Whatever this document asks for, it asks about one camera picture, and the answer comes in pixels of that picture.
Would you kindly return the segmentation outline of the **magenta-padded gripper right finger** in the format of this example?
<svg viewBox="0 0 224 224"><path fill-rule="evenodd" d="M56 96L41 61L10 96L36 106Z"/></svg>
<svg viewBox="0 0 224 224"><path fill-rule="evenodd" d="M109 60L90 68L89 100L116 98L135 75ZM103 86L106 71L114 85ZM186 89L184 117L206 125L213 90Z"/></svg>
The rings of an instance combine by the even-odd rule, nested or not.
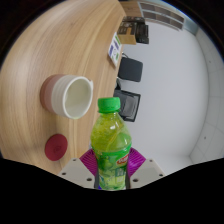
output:
<svg viewBox="0 0 224 224"><path fill-rule="evenodd" d="M126 188L141 188L165 176L154 159L146 159L132 148L127 163Z"/></svg>

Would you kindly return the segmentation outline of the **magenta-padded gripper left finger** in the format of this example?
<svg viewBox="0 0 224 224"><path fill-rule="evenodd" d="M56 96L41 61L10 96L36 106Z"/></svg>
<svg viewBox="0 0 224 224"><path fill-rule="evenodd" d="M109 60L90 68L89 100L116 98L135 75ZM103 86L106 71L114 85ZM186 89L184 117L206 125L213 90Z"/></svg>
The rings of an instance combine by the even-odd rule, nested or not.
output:
<svg viewBox="0 0 224 224"><path fill-rule="evenodd" d="M80 158L72 158L58 176L78 186L97 189L98 166L93 150L89 149Z"/></svg>

